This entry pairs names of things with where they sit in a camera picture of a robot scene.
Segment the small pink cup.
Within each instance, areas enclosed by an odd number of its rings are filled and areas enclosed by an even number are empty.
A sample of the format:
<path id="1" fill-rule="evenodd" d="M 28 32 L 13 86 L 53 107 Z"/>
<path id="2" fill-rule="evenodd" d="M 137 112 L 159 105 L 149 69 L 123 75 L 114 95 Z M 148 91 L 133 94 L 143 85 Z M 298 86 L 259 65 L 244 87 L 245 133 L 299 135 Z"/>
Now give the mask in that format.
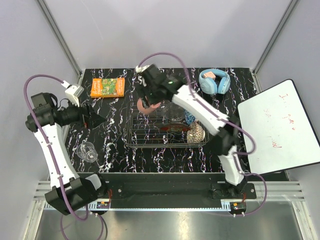
<path id="1" fill-rule="evenodd" d="M 148 107 L 144 107 L 142 99 L 139 98 L 137 100 L 137 109 L 139 110 L 140 113 L 142 113 L 144 115 L 148 115 L 148 114 L 154 112 L 160 105 L 161 105 L 161 103 L 159 102 L 157 104 L 151 104 Z"/>

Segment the clear glass bowl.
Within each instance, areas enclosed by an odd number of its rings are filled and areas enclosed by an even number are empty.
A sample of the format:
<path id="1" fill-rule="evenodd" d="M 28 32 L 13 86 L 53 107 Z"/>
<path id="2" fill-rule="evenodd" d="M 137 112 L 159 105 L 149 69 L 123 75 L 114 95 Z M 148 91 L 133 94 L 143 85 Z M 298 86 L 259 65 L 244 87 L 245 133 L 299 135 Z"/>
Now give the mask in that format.
<path id="1" fill-rule="evenodd" d="M 162 108 L 162 115 L 171 122 L 182 122 L 185 119 L 185 110 L 170 102 Z"/>

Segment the wire dish rack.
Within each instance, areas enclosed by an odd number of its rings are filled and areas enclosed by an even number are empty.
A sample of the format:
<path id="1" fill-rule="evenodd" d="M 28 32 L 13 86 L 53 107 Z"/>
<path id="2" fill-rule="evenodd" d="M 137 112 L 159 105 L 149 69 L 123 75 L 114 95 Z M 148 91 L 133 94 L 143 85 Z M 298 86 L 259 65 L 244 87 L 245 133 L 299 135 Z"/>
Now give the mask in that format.
<path id="1" fill-rule="evenodd" d="M 186 123 L 182 108 L 163 103 L 150 114 L 139 112 L 137 100 L 129 102 L 126 111 L 124 143 L 130 148 L 199 148 L 210 140 L 200 122 Z"/>

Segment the blue triangle pattern bowl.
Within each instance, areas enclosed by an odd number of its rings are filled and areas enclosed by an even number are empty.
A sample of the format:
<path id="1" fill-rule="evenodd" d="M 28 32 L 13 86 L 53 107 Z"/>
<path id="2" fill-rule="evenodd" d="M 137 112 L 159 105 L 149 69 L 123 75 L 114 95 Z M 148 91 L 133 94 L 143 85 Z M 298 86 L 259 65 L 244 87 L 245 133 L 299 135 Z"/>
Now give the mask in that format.
<path id="1" fill-rule="evenodd" d="M 185 111 L 184 112 L 184 119 L 187 125 L 190 125 L 191 123 L 196 121 L 196 117 L 193 116 L 190 112 Z"/>

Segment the beige patterned bowl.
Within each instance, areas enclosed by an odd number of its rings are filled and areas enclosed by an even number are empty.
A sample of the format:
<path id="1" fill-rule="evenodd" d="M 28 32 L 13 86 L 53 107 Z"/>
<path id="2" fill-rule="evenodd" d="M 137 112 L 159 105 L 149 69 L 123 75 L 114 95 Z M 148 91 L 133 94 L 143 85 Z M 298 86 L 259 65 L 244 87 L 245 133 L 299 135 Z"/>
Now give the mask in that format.
<path id="1" fill-rule="evenodd" d="M 187 143 L 200 143 L 205 139 L 205 131 L 197 122 L 192 122 L 190 125 L 190 130 L 187 131 L 186 139 Z"/>

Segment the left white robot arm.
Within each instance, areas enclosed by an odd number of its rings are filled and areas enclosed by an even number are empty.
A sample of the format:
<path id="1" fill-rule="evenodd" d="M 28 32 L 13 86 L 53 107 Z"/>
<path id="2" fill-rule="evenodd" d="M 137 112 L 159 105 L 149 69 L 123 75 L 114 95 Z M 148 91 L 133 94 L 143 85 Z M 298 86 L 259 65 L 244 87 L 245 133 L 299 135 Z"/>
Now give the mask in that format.
<path id="1" fill-rule="evenodd" d="M 50 173 L 51 190 L 45 193 L 47 203 L 63 215 L 76 211 L 108 193 L 108 186 L 99 173 L 80 177 L 74 169 L 65 146 L 63 127 L 79 125 L 91 130 L 105 122 L 91 106 L 71 102 L 59 109 L 57 97 L 42 92 L 31 97 L 33 114 L 25 125 L 38 140 Z"/>

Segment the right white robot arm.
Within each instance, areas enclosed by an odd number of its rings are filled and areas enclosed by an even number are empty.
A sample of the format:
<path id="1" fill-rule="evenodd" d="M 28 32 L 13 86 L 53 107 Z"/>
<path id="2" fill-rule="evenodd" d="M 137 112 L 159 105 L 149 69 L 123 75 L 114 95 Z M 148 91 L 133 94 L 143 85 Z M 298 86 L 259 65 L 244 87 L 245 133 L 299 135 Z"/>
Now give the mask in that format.
<path id="1" fill-rule="evenodd" d="M 156 65 L 137 66 L 135 73 L 142 83 L 136 86 L 138 109 L 141 113 L 153 112 L 163 101 L 170 101 L 190 112 L 213 137 L 215 154 L 222 165 L 227 192 L 239 198 L 245 192 L 245 176 L 240 169 L 237 151 L 239 123 L 220 112 L 188 85 L 187 80 L 161 72 Z"/>

